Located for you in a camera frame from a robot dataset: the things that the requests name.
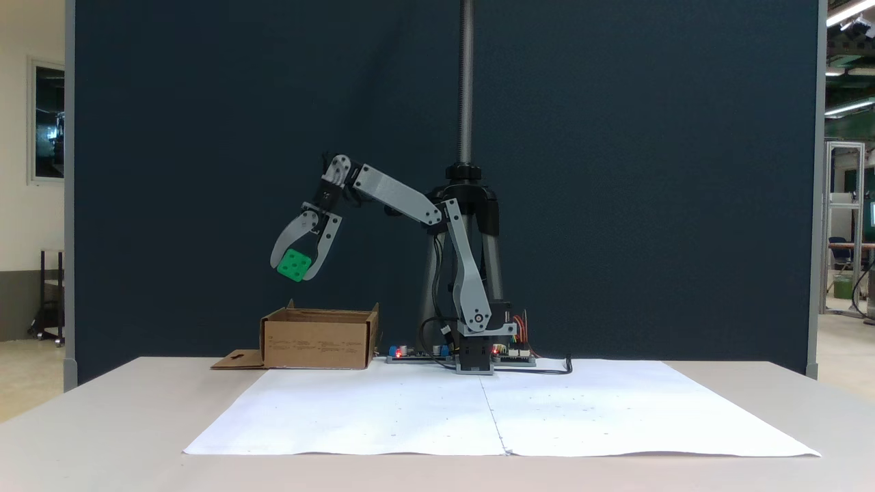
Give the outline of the grey straight fixed gripper finger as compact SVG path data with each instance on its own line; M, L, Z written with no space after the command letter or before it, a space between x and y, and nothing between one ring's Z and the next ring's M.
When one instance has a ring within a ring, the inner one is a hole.
M341 222L342 218L340 216L332 213L325 213L324 220L320 221L316 258L313 259L312 264L310 264L306 274L304 274L304 281L312 280L312 278L319 273L326 258L328 258L332 245L334 245L334 240L337 237Z

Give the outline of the grey curved moving gripper finger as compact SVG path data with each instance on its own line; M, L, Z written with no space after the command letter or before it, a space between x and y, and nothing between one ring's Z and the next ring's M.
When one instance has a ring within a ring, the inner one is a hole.
M271 252L271 267L278 268L288 249L319 226L320 214L314 208L305 208L292 220L276 238Z

